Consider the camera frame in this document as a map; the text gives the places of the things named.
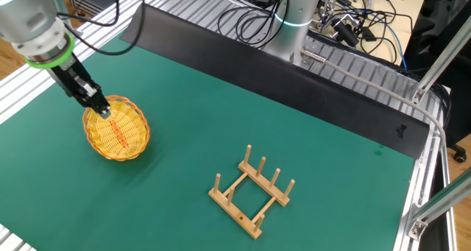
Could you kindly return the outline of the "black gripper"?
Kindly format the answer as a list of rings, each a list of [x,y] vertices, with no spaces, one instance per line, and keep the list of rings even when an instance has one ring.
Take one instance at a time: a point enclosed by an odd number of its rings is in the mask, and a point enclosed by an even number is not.
[[[110,116],[110,104],[85,67],[76,57],[49,69],[53,80],[69,97],[74,97],[83,107],[90,108],[103,119]]]

